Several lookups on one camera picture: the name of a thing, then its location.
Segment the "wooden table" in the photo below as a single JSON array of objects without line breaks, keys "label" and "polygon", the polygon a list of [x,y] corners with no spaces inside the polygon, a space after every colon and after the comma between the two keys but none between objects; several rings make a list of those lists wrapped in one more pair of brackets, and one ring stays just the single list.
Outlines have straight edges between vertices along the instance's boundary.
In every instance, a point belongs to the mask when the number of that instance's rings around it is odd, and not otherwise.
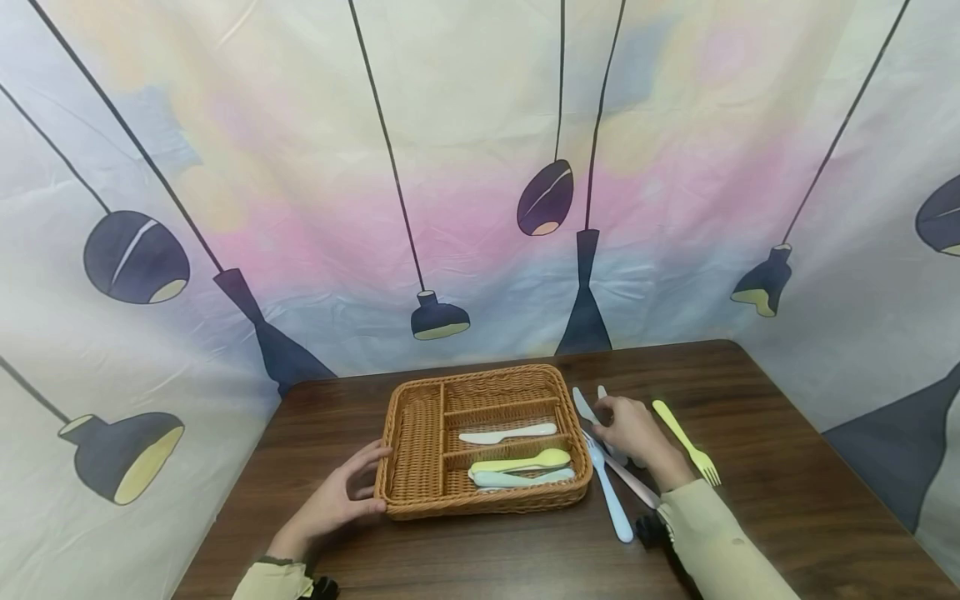
[{"label": "wooden table", "polygon": [[[400,383],[530,362],[557,366],[588,398],[603,384],[613,395],[666,400],[713,458],[719,491],[746,533],[802,598],[960,598],[747,353],[723,341],[301,384],[277,410],[174,597],[230,598],[324,476],[380,437]],[[631,519],[646,512],[625,487],[617,491]],[[344,600],[688,597],[661,551],[617,541],[595,478],[566,510],[358,529],[326,548],[317,573],[333,577]]]}]

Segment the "beige sleeve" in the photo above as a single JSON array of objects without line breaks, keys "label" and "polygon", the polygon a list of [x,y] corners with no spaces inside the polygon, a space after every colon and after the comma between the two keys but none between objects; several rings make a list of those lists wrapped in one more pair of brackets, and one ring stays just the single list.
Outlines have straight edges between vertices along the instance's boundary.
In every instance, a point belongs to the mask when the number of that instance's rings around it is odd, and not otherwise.
[{"label": "beige sleeve", "polygon": [[663,495],[677,556],[704,600],[799,600],[703,479]]},{"label": "beige sleeve", "polygon": [[254,563],[233,593],[233,600],[297,600],[308,596],[313,581],[304,575],[305,569],[303,563]]}]

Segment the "yellow fork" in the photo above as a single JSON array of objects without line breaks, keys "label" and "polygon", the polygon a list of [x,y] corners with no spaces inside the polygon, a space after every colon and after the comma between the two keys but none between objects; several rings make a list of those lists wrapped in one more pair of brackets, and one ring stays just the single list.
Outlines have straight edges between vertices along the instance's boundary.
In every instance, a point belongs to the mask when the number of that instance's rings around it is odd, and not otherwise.
[{"label": "yellow fork", "polygon": [[684,445],[686,452],[690,455],[690,460],[693,461],[693,464],[697,466],[701,473],[703,473],[704,479],[706,479],[714,488],[719,486],[720,474],[717,473],[717,467],[713,465],[713,461],[710,460],[710,457],[707,456],[706,452],[698,450],[690,442],[690,439],[686,436],[684,430],[677,422],[677,418],[673,416],[673,413],[670,412],[670,409],[667,408],[666,404],[664,404],[662,400],[654,400],[654,410],[657,411],[657,414],[660,415],[660,418],[663,419],[663,422],[666,423],[666,426],[670,428],[670,431],[673,432],[673,435],[677,436],[677,439],[680,440],[680,443]]}]

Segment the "woven basket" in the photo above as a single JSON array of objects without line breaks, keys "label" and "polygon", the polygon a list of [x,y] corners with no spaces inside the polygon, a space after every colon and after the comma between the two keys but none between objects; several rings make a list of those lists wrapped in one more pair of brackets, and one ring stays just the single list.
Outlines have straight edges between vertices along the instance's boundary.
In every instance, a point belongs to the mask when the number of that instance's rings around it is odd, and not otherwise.
[{"label": "woven basket", "polygon": [[[467,444],[458,437],[549,421],[557,424],[556,435],[508,438],[497,445]],[[558,509],[583,498],[593,476],[564,378],[549,365],[404,383],[390,398],[383,439],[394,453],[380,461],[375,495],[386,500],[387,515],[394,520]],[[528,458],[546,448],[570,453],[573,479],[479,492],[467,477],[477,461]]]}]

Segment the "dark blue lamp shade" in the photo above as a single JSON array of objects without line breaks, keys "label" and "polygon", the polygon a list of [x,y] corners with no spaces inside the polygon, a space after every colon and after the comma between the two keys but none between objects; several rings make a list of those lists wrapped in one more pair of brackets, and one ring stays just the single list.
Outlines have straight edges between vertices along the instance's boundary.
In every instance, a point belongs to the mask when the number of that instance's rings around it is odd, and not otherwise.
[{"label": "dark blue lamp shade", "polygon": [[132,304],[169,300],[190,280],[190,262],[170,229],[132,210],[111,212],[93,228],[84,269],[98,290]]},{"label": "dark blue lamp shade", "polygon": [[780,307],[780,294],[793,270],[786,264],[790,256],[789,244],[780,244],[770,250],[770,256],[740,278],[733,288],[730,299],[756,306],[763,317],[776,317]]},{"label": "dark blue lamp shade", "polygon": [[960,365],[940,381],[824,433],[911,532],[947,455],[947,414],[958,392]]},{"label": "dark blue lamp shade", "polygon": [[433,290],[417,294],[420,307],[410,315],[410,328],[418,340],[438,340],[465,331],[470,327],[467,311],[453,304],[437,301]]},{"label": "dark blue lamp shade", "polygon": [[600,314],[596,298],[590,291],[590,276],[593,273],[593,258],[597,254],[600,231],[584,229],[577,231],[577,298],[570,310],[566,330],[557,345],[556,355],[600,352],[612,349],[607,325]]},{"label": "dark blue lamp shade", "polygon": [[264,367],[267,375],[276,382],[280,396],[286,396],[290,388],[302,381],[336,377],[309,350],[267,323],[239,269],[227,269],[213,280],[253,324]]},{"label": "dark blue lamp shade", "polygon": [[167,413],[145,413],[113,424],[94,415],[67,423],[60,437],[77,446],[73,463],[84,484],[114,504],[140,497],[183,435]]},{"label": "dark blue lamp shade", "polygon": [[960,176],[941,185],[917,212],[917,234],[933,250],[960,256]]},{"label": "dark blue lamp shade", "polygon": [[516,224],[527,235],[546,235],[566,219],[573,203],[573,171],[562,158],[540,170],[520,194]]}]

